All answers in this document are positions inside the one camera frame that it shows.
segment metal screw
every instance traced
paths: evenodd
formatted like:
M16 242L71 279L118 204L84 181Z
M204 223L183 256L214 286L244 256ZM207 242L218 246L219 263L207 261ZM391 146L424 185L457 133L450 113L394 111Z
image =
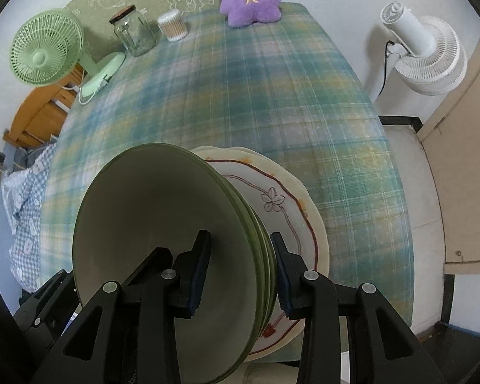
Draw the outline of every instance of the metal screw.
M112 293L117 290L117 283L116 282L108 282L103 285L103 291L105 293Z
M361 288L363 289L363 292L368 294L374 294L377 291L377 288L371 283L365 283Z
M175 277L176 277L176 270L173 270L172 268L162 271L162 278L166 280L170 280Z
M314 270L305 271L304 278L307 280L316 280L318 279L318 273Z

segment white plate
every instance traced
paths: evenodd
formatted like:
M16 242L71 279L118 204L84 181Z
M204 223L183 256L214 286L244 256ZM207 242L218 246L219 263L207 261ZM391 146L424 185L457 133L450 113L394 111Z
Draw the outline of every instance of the white plate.
M329 274L329 245L324 222L308 191L277 163L243 147L193 150L222 174L259 215L267 232L280 232L290 252L300 254L310 269ZM261 358L286 345L304 328L289 320L276 303L268 326L247 361Z

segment door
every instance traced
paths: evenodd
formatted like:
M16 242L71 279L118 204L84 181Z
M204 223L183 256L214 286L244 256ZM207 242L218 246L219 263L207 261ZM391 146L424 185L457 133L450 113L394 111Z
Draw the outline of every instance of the door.
M480 73L423 147L441 205L447 266L480 262Z

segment green plaid blanket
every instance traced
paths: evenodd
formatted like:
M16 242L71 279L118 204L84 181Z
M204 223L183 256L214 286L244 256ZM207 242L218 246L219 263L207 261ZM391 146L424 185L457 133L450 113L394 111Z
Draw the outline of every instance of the green plaid blanket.
M41 218L41 281L72 268L73 229L96 174L129 147L245 146L307 187L329 239L330 278L374 283L409 324L411 229L398 170L370 100L329 36L299 4L275 24L231 29L216 8L190 34L128 57L57 143Z

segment fan base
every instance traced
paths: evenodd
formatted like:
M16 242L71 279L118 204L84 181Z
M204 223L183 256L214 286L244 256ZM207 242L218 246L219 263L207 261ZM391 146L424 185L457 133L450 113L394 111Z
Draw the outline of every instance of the fan base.
M97 64L98 73L94 76L87 74L83 80L80 92L83 97L90 97L95 92L98 92L102 87L102 82L108 82L113 74L123 64L125 55L121 52L110 53L100 60Z

